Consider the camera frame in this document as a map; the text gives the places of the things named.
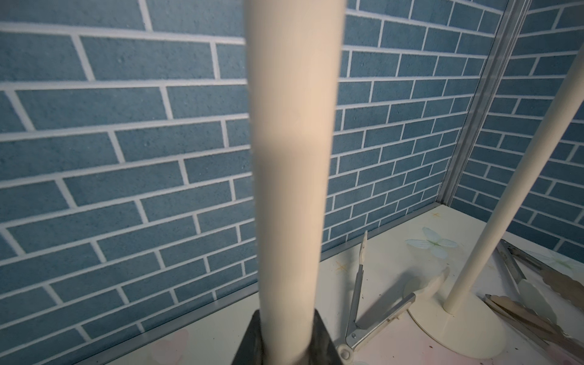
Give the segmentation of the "aluminium corner post right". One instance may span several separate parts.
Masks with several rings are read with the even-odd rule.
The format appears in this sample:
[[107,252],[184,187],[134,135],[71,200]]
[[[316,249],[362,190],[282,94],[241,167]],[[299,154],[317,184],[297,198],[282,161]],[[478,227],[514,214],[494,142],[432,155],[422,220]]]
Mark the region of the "aluminium corner post right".
[[436,198],[436,202],[441,205],[452,204],[457,186],[488,116],[531,4],[531,0],[511,0],[507,3]]

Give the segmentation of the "cream utensil rack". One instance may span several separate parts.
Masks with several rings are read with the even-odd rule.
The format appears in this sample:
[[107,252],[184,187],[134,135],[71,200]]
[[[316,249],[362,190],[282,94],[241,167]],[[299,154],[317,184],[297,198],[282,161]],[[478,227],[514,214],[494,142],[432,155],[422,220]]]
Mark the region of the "cream utensil rack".
[[247,1],[259,314],[267,364],[299,364],[313,332],[344,1]]
[[431,298],[418,299],[409,307],[418,326],[445,348],[474,359],[503,352],[505,330],[471,288],[582,102],[583,53],[579,52],[462,271],[455,279],[447,278]]

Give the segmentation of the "cream utensil rack right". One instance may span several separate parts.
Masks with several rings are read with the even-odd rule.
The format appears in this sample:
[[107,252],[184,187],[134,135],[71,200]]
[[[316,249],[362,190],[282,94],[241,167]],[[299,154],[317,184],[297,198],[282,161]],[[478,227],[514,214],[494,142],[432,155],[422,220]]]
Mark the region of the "cream utensil rack right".
[[579,52],[462,271],[455,279],[447,278],[431,298],[418,299],[409,307],[418,326],[445,348],[474,359],[503,352],[505,330],[471,288],[582,102],[583,53]]

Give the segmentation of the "cream utensil rack left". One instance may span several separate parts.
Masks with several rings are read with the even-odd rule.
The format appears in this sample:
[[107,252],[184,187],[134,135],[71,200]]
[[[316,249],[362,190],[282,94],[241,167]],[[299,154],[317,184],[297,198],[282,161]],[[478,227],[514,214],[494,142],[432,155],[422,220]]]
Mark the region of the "cream utensil rack left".
[[247,1],[259,314],[267,364],[299,364],[313,332],[344,1]]

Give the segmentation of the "plain steel scalloped tongs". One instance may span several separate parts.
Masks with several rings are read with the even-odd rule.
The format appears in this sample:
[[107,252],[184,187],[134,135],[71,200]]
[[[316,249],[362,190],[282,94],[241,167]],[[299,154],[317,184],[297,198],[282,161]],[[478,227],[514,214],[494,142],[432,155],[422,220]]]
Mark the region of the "plain steel scalloped tongs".
[[504,239],[496,247],[496,252],[502,258],[523,304],[539,316],[558,322],[557,314],[541,291],[532,284],[517,263],[517,259],[530,270],[540,276],[542,281],[559,297],[583,312],[583,285],[568,275],[553,269],[534,255],[523,251]]

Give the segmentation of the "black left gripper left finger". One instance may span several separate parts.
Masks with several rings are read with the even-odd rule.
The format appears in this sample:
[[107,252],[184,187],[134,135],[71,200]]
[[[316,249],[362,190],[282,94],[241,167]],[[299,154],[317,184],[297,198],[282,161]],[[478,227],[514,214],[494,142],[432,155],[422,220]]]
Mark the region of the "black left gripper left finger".
[[252,315],[251,321],[231,364],[262,365],[263,356],[260,311],[256,310]]

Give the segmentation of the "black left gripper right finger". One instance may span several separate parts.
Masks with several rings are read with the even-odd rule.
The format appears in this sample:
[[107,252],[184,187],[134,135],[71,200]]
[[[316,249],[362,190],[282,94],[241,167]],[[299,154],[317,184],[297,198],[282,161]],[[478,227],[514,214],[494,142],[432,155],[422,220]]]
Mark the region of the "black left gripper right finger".
[[318,310],[314,310],[310,365],[343,365]]

